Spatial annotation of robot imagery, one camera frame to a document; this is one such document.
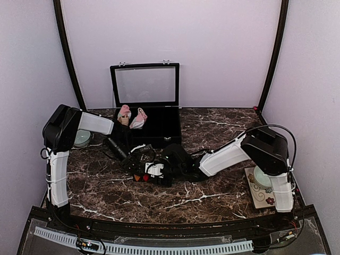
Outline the pink patterned sock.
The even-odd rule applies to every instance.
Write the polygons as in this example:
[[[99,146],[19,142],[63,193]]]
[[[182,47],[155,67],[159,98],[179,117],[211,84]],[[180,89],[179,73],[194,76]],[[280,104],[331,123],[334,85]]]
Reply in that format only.
[[[138,108],[138,114],[130,124],[130,129],[142,129],[146,123],[147,115],[142,108]]]

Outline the black argyle sock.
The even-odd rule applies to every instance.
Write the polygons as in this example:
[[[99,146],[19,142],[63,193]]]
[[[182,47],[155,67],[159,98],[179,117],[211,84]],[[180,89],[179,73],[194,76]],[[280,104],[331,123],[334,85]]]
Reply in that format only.
[[[134,173],[133,180],[135,182],[148,182],[151,179],[151,176],[146,173]]]

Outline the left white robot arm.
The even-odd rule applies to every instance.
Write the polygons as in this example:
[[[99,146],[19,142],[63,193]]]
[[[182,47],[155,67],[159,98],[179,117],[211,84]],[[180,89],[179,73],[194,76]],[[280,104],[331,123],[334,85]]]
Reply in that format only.
[[[43,128],[44,148],[40,156],[47,160],[46,182],[48,200],[60,208],[69,203],[67,195],[67,160],[77,132],[85,130],[105,135],[105,142],[114,156],[128,171],[138,168],[138,161],[127,147],[120,143],[115,126],[117,120],[85,112],[81,109],[59,105]]]

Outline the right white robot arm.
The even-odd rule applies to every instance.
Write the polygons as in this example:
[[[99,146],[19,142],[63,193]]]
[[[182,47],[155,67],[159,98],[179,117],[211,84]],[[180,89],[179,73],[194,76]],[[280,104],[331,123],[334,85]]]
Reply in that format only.
[[[155,178],[156,183],[171,186],[172,180],[183,177],[187,181],[200,182],[231,166],[246,160],[253,161],[269,177],[278,214],[271,219],[271,226],[283,230],[292,221],[294,198],[291,171],[295,157],[289,156],[288,140],[276,129],[292,132],[278,124],[253,126],[237,137],[211,149],[188,153],[180,144],[170,144],[161,158],[146,163],[144,172]]]

